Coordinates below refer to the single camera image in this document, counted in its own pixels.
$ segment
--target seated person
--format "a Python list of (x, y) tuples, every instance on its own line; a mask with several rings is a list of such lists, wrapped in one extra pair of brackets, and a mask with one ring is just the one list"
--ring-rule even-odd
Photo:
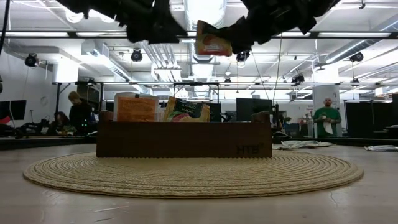
[(73, 105), (69, 112), (70, 124), (76, 128), (78, 134), (84, 134), (86, 125), (92, 120), (91, 113), (93, 109), (75, 91), (69, 93), (68, 99)]
[(59, 111), (58, 114), (54, 114), (54, 116), (55, 115), (57, 120), (50, 124), (47, 134), (66, 134), (69, 131), (73, 131), (73, 128), (70, 127), (69, 119), (64, 112)]

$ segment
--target food package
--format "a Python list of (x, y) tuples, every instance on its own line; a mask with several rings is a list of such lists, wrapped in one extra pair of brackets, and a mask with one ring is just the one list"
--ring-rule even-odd
[(159, 97), (131, 92), (114, 96), (113, 121), (156, 121)]
[(192, 103), (170, 96), (163, 121), (209, 122), (210, 107), (204, 103)]
[(214, 34), (207, 34), (206, 29), (216, 29), (205, 21), (198, 21), (197, 24), (197, 40), (196, 40), (196, 54), (198, 55), (218, 55), (231, 56), (231, 43), (223, 38), (217, 37)]

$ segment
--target paper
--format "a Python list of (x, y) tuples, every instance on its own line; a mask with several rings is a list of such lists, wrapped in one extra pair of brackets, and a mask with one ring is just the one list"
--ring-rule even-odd
[(153, 99), (119, 97), (118, 121), (155, 121), (156, 107)]
[(333, 130), (331, 128), (331, 124), (329, 122), (323, 122), (323, 128), (325, 128), (325, 131), (329, 134), (333, 134)]

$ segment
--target ceiling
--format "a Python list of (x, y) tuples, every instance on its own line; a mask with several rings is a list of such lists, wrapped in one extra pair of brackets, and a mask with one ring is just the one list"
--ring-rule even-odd
[[(323, 17), (317, 18), (318, 24), (313, 28), (315, 31), (369, 31), (373, 30), (380, 23), (393, 16), (398, 16), (398, 1), (396, 0), (366, 0), (366, 7), (358, 9), (359, 0), (341, 0), (340, 3)], [(172, 15), (186, 28), (185, 12), (183, 0), (170, 0)], [(1, 14), (4, 12), (4, 4), (1, 4)], [(237, 0), (229, 0), (226, 7), (224, 25), (233, 24), (241, 16), (247, 13), (246, 8)], [(9, 30), (78, 30), (78, 31), (104, 31), (104, 30), (124, 30), (118, 27), (116, 22), (105, 23), (99, 17), (91, 17), (78, 23), (70, 23), (66, 20), (65, 10), (56, 1), (41, 0), (13, 0), (11, 4)], [(94, 77), (96, 80), (113, 81), (114, 75), (109, 69), (99, 62), (90, 60), (87, 55), (81, 54), (81, 44), (84, 40), (71, 39), (12, 39), (11, 43), (17, 48), (27, 46), (56, 46), (66, 51), (68, 54), (77, 58), (84, 64), (80, 76)], [(111, 58), (116, 61), (123, 69), (128, 71), (133, 79), (137, 81), (153, 81), (151, 76), (152, 62), (142, 51), (143, 59), (141, 62), (132, 62), (130, 54), (133, 48), (140, 47), (139, 44), (132, 44), (123, 39), (103, 39), (95, 40), (96, 43), (105, 43), (109, 49)], [(213, 68), (211, 81), (223, 81), (225, 73), (230, 72), (232, 82), (259, 82), (259, 76), (264, 81), (290, 82), (291, 72), (295, 67), (308, 59), (315, 59), (316, 55), (327, 55), (338, 50), (340, 47), (350, 43), (352, 40), (318, 39), (318, 40), (293, 40), (293, 39), (273, 39), (263, 45), (254, 45), (252, 55), (246, 60), (243, 68), (238, 68), (234, 56), (217, 57), (217, 65)], [(396, 40), (382, 40), (379, 43), (362, 50), (364, 60), (361, 63), (340, 61), (334, 64), (340, 71), (340, 81), (348, 82), (353, 75), (369, 73), (378, 70), (386, 65), (396, 62), (398, 50)], [(175, 58), (181, 68), (182, 78), (192, 78), (191, 59), (188, 44), (172, 44)], [(311, 66), (300, 70), (305, 75), (306, 82), (310, 82), (313, 77)], [(378, 82), (392, 77), (398, 77), (397, 70), (382, 72), (366, 82)]]

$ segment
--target table surface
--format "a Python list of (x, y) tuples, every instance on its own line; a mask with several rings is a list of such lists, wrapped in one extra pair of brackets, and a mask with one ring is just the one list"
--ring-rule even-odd
[(217, 200), (156, 200), (78, 194), (32, 184), (31, 163), (95, 145), (0, 151), (0, 223), (398, 223), (398, 152), (361, 147), (300, 149), (362, 167), (364, 177), (344, 187), (304, 194)]

